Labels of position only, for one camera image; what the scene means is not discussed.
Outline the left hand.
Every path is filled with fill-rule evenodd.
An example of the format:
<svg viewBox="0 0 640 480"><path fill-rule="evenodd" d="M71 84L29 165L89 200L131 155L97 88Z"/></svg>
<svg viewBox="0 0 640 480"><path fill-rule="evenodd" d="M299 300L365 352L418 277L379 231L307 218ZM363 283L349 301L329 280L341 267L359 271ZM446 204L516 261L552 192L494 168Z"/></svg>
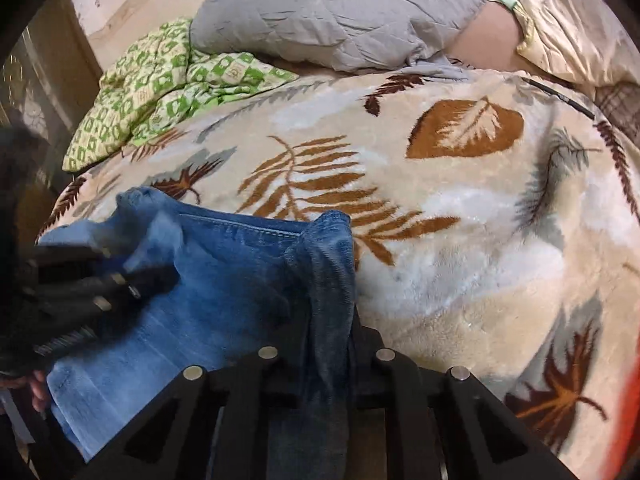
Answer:
<svg viewBox="0 0 640 480"><path fill-rule="evenodd" d="M49 390L46 374L42 370L34 370L23 377L1 377L2 390L27 388L32 396L32 407L38 413L43 413L49 405Z"/></svg>

